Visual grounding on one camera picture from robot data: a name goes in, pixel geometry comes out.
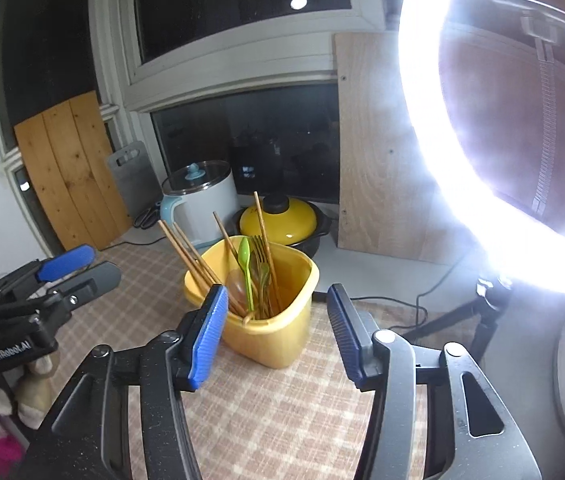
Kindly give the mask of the left gloved hand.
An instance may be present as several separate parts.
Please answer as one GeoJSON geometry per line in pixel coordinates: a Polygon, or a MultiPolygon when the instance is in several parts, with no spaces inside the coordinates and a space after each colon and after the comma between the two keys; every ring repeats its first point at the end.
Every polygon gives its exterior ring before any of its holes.
{"type": "MultiPolygon", "coordinates": [[[[37,430],[40,428],[51,405],[54,403],[55,391],[51,385],[51,377],[58,370],[60,352],[48,354],[28,363],[24,374],[20,377],[14,400],[17,404],[17,415],[24,426],[37,430]]],[[[0,419],[11,416],[12,403],[8,393],[0,388],[0,419]]],[[[8,436],[8,431],[0,420],[0,438],[8,436]]]]}

